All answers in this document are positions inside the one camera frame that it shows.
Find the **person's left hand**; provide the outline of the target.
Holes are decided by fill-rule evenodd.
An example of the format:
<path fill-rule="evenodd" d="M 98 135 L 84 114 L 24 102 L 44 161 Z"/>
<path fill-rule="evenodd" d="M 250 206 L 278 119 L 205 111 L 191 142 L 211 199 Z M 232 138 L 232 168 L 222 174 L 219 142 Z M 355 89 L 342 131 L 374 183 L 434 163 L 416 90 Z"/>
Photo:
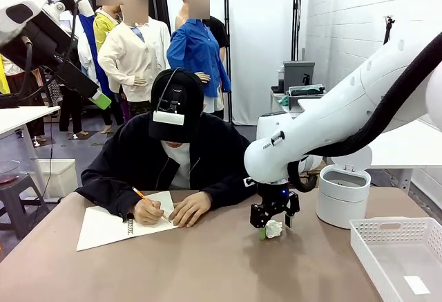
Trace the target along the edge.
<path fill-rule="evenodd" d="M 210 208 L 210 196 L 204 191 L 199 191 L 175 203 L 169 220 L 178 227 L 192 227 Z"/>

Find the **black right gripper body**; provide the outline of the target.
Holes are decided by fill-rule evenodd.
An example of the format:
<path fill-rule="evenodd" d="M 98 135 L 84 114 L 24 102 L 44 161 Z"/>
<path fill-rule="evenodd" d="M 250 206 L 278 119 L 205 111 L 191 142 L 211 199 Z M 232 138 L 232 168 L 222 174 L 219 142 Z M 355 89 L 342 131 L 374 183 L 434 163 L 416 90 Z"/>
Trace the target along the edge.
<path fill-rule="evenodd" d="M 287 179 L 275 183 L 258 183 L 258 195 L 264 212 L 284 212 L 289 204 L 289 182 Z"/>

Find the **person's right hand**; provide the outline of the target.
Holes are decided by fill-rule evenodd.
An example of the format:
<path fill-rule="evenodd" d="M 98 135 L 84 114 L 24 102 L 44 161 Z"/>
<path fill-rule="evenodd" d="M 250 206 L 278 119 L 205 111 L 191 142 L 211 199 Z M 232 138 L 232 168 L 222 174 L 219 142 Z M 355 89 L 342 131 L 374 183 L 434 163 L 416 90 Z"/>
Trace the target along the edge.
<path fill-rule="evenodd" d="M 161 202 L 141 199 L 132 210 L 135 221 L 142 225 L 154 225 L 163 218 Z"/>

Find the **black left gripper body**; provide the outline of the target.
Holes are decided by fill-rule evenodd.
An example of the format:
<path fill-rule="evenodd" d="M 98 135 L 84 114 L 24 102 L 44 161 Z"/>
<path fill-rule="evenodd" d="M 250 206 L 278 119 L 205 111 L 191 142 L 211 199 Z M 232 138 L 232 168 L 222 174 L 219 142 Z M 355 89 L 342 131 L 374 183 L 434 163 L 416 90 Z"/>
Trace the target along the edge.
<path fill-rule="evenodd" d="M 28 21 L 15 38 L 1 44 L 1 55 L 24 70 L 27 49 L 22 37 L 27 37 L 32 44 L 31 69 L 43 66 L 56 71 L 70 47 L 71 33 L 66 32 L 44 11 Z"/>

